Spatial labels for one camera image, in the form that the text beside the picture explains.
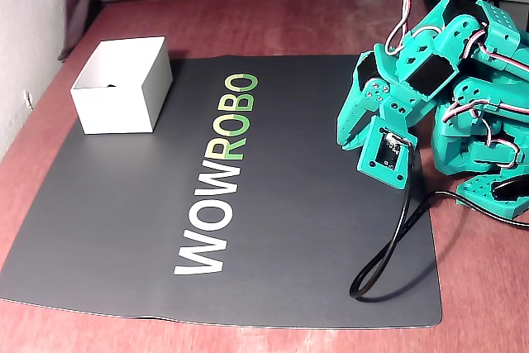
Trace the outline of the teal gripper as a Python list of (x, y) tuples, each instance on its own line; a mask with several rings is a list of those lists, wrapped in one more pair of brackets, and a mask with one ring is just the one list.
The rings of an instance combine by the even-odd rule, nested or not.
[(369, 50), (360, 55), (354, 83), (337, 118), (337, 143), (343, 150), (353, 150), (365, 142), (371, 117), (409, 128), (412, 103), (417, 97), (398, 83), (396, 60), (384, 50)]

